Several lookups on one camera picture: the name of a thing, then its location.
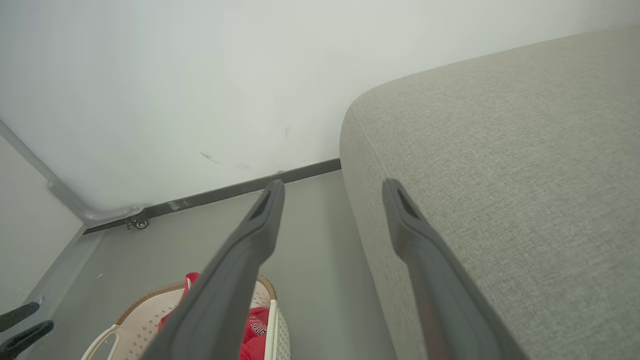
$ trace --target dark baseboard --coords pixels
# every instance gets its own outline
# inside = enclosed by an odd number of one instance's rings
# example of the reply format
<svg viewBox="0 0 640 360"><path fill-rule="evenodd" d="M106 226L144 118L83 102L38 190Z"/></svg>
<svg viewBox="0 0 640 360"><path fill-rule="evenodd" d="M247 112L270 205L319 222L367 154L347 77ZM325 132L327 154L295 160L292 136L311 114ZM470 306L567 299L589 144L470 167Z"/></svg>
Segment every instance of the dark baseboard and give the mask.
<svg viewBox="0 0 640 360"><path fill-rule="evenodd" d="M238 195L262 190L271 180L277 179L282 180L282 182L284 183L290 183L292 181L306 179L307 177L340 170L341 168L342 167L340 165L340 159L333 159L306 167L295 168L293 170L273 174L272 176L247 181L246 183L232 185L226 188L185 197L183 199L153 205L145 209L145 217L155 218L170 213L176 213L178 211L195 208L196 206L206 205L212 202L229 199ZM97 227L92 227L91 229L87 229L84 233L90 234L96 231L111 229L112 227L121 225L126 225L125 219L117 220Z"/></svg>

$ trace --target white plastic basket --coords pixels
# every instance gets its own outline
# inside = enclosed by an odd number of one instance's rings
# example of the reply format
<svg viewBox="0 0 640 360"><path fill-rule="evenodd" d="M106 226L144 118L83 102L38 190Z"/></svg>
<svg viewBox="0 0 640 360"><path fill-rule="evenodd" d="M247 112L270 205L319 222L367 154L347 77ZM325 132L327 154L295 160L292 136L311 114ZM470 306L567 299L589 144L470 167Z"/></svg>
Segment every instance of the white plastic basket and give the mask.
<svg viewBox="0 0 640 360"><path fill-rule="evenodd" d="M147 345L157 334L160 319L167 315L180 302L184 283L177 282L164 288L152 291L136 301L120 317L116 324L98 335L82 356L82 360L90 360L98 348L115 334L107 360L135 360L140 358ZM264 353L265 360L290 360L289 330L287 323L278 308L275 289L269 280L258 275L255 283L251 307L267 307L269 322Z"/></svg>
<svg viewBox="0 0 640 360"><path fill-rule="evenodd" d="M268 292L270 303L268 306L264 304L264 289ZM289 328L280 308L278 307L278 297L276 291L269 280L258 275L256 282L255 295L253 296L252 306L257 299L261 303L256 305L269 308L269 322L267 323L267 339L264 347L265 360L290 360L291 349L289 344Z"/></svg>

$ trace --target red clothing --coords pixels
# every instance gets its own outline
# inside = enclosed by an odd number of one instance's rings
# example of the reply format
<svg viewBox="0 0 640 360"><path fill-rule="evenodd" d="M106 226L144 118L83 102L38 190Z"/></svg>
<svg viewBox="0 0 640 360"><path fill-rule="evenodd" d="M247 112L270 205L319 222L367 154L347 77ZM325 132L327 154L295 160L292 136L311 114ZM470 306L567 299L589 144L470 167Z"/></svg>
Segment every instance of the red clothing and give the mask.
<svg viewBox="0 0 640 360"><path fill-rule="evenodd" d="M267 323L269 309L255 307L249 310L244 327L244 337L240 348L240 360L263 360L264 346L267 343Z"/></svg>
<svg viewBox="0 0 640 360"><path fill-rule="evenodd" d="M198 279L197 272L190 272L184 277L185 287L182 292L182 299L187 295L187 292L191 289L191 285ZM169 318L171 313L168 313L158 324L158 331L162 329L162 326ZM265 307L255 307L249 309L249 315L246 319L246 326L244 327L244 336L242 338L242 347L240 348L239 360L263 360L264 359L264 347L267 340L267 323L269 322L269 309Z"/></svg>

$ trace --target gray fabric upholstery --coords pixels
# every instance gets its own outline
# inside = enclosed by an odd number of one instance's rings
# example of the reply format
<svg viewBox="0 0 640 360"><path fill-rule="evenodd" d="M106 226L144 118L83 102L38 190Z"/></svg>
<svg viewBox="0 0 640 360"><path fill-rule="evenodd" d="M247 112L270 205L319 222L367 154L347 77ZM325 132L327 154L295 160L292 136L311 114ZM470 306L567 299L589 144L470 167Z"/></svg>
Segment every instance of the gray fabric upholstery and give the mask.
<svg viewBox="0 0 640 360"><path fill-rule="evenodd" d="M640 355L640 28L359 97L340 158L398 360L426 357L381 199L400 180L531 359Z"/></svg>

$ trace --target caster wheel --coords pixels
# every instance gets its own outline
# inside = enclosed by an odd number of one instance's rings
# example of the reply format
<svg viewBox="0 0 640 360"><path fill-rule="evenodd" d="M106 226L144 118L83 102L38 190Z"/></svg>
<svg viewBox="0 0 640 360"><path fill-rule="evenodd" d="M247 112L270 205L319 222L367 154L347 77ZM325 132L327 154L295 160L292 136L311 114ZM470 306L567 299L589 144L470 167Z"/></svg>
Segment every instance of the caster wheel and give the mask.
<svg viewBox="0 0 640 360"><path fill-rule="evenodd" d="M138 229L141 229L141 230L142 230L142 229L144 229L144 228L146 228L146 227L147 227L147 225L149 225L149 222L148 222L148 221L146 221L146 220L144 220L144 221L142 221L142 222L136 222L136 227L137 227Z"/></svg>

